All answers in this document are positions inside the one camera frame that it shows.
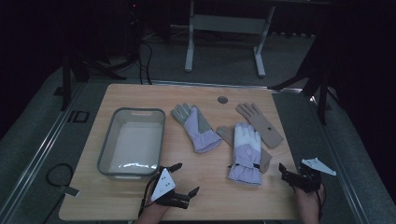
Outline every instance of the lavender glove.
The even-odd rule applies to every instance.
[[[216,133],[233,148],[233,127],[220,126],[216,130]],[[270,168],[271,159],[271,154],[262,148],[260,151],[260,172],[262,172],[262,174],[265,174]]]
[[[233,166],[228,177],[249,185],[260,185],[261,137],[246,122],[236,123],[233,140]]]
[[[194,145],[195,152],[204,153],[220,144],[221,137],[213,132],[196,105],[192,107],[187,104],[177,105],[171,114],[183,125]]]

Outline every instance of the table leg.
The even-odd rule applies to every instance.
[[[262,28],[262,38],[260,40],[259,46],[253,48],[254,58],[256,60],[256,67],[259,77],[265,77],[264,64],[262,63],[262,46],[264,45],[265,38],[268,35],[268,30],[271,25],[271,20],[273,18],[276,7],[271,7],[267,19],[265,20],[265,24]]]
[[[187,46],[186,72],[192,71],[192,60],[194,56],[194,1],[190,1],[190,25],[189,25],[189,45]]]

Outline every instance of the plastic tray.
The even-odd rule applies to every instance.
[[[103,175],[141,179],[159,169],[165,113],[158,108],[119,108],[113,114],[97,168]]]

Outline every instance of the metal stand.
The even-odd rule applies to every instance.
[[[71,101],[71,71],[73,71],[74,76],[79,82],[87,82],[90,78],[88,74],[86,65],[89,64],[91,67],[97,69],[106,76],[124,80],[125,77],[120,77],[119,75],[110,71],[110,69],[103,67],[98,62],[90,59],[89,57],[83,55],[82,53],[77,53],[70,49],[70,46],[66,46],[64,49],[64,59],[63,59],[63,97],[64,102],[61,110],[64,111]]]
[[[220,31],[243,34],[261,35],[260,43],[253,48],[259,77],[265,77],[264,65],[262,62],[262,46],[271,24],[276,7],[270,7],[266,20],[234,18],[222,16],[209,16],[194,14],[194,1],[190,0],[190,26],[189,26],[189,45],[187,47],[187,57],[185,71],[192,71],[192,60],[194,54],[194,30]]]

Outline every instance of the wooden table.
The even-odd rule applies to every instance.
[[[228,98],[223,105],[219,96]],[[197,105],[212,128],[234,126],[245,119],[235,111],[240,103],[255,103],[273,123],[284,141],[267,151],[273,156],[268,172],[258,187],[238,184],[227,178],[232,149],[222,141],[204,154],[193,151],[183,127],[170,114],[175,105]],[[171,208],[163,220],[249,220],[296,219],[294,194],[281,180],[280,162],[296,172],[271,92],[261,88],[112,84],[98,111],[81,154],[71,187],[80,190],[77,198],[66,195],[59,216],[63,220],[135,220],[143,197],[145,181],[114,180],[101,175],[96,163],[113,112],[119,107],[160,108],[166,113],[161,165],[178,162],[183,167],[172,173],[176,192],[187,194],[200,187],[188,209]]]

